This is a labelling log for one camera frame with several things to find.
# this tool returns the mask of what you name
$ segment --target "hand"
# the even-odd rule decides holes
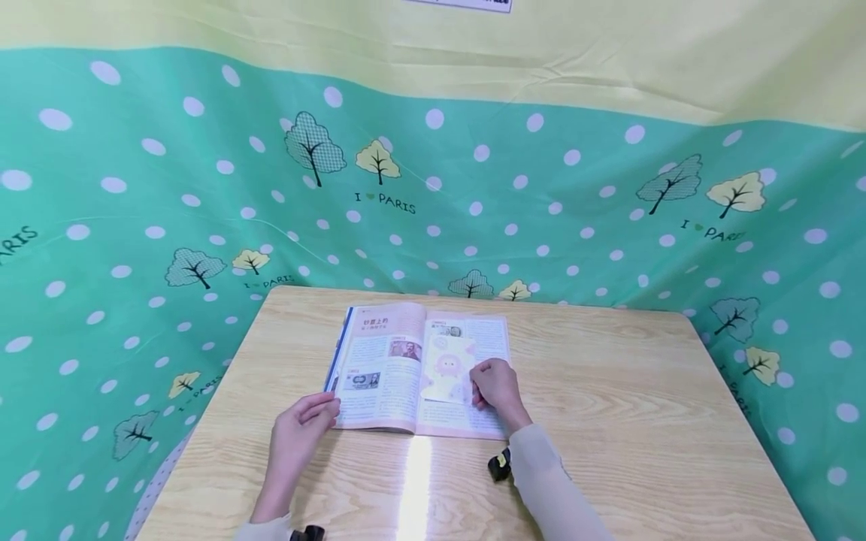
[[[339,399],[333,393],[318,393],[304,396],[277,416],[271,429],[268,470],[250,522],[269,522],[288,513],[301,473],[322,436],[337,423],[337,415]]]
[[[508,362],[490,358],[469,371],[472,380],[472,403],[483,409],[496,408],[508,435],[533,423],[520,399],[517,374]]]

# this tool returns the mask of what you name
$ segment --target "table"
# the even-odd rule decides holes
[[[231,539],[264,477],[273,420],[320,390],[346,307],[395,301],[508,317],[527,409],[617,540],[812,539],[680,314],[278,287],[139,541]],[[488,476],[501,448],[332,431],[293,526],[324,525],[331,541],[540,539],[516,490]]]

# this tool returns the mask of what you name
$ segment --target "person's right hand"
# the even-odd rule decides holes
[[[507,361],[490,358],[469,372],[472,380],[472,403],[483,409],[487,405],[496,408],[509,434],[531,425],[527,409],[520,399],[517,374]]]

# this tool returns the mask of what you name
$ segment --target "tree print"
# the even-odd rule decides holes
[[[204,289],[210,289],[206,279],[213,278],[226,268],[223,260],[210,257],[205,252],[196,252],[189,248],[179,248],[174,253],[174,261],[165,273],[165,281],[171,287],[189,286],[200,283]]]
[[[755,212],[761,210],[766,203],[761,191],[764,183],[760,181],[760,173],[752,171],[742,177],[718,183],[707,192],[710,201],[725,207],[719,218],[727,216],[730,209],[740,212]]]
[[[512,301],[529,299],[532,295],[527,285],[523,283],[523,280],[515,280],[510,286],[499,292],[500,299]]]
[[[232,262],[234,268],[243,270],[251,270],[256,276],[259,275],[259,269],[264,267],[270,261],[270,257],[262,252],[255,250],[243,250]]]
[[[363,151],[355,157],[355,164],[370,173],[376,173],[379,178],[379,186],[382,185],[382,177],[399,178],[400,168],[391,159],[391,153],[382,146],[382,142],[374,139]]]
[[[487,276],[477,269],[470,270],[466,276],[452,281],[448,284],[448,290],[458,295],[466,295],[467,299],[472,299],[473,296],[489,297],[493,294],[493,286],[488,284]]]
[[[767,387],[776,383],[776,373],[779,371],[778,353],[756,347],[746,348],[746,363],[749,367],[743,371],[743,376],[752,373]]]
[[[731,338],[745,344],[752,337],[752,325],[758,319],[759,308],[760,301],[755,297],[717,300],[709,308],[721,321],[721,326],[715,330],[714,335],[719,336],[727,331]]]
[[[114,459],[123,460],[139,445],[139,441],[152,440],[153,438],[147,435],[147,431],[151,429],[158,416],[158,411],[148,411],[143,415],[133,415],[119,422],[114,427]]]
[[[327,129],[316,123],[312,114],[298,113],[292,129],[286,132],[286,152],[305,169],[312,169],[321,188],[320,173],[334,173],[346,167],[343,149],[331,140]]]
[[[637,196],[644,201],[654,203],[649,213],[655,214],[662,201],[686,199],[698,192],[701,177],[701,155],[694,154],[682,160],[673,169],[659,173],[637,191]]]

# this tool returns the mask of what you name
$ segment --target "polka dot fabric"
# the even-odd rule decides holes
[[[0,539],[132,541],[283,285],[680,313],[819,541],[866,538],[863,135],[181,48],[0,69]]]

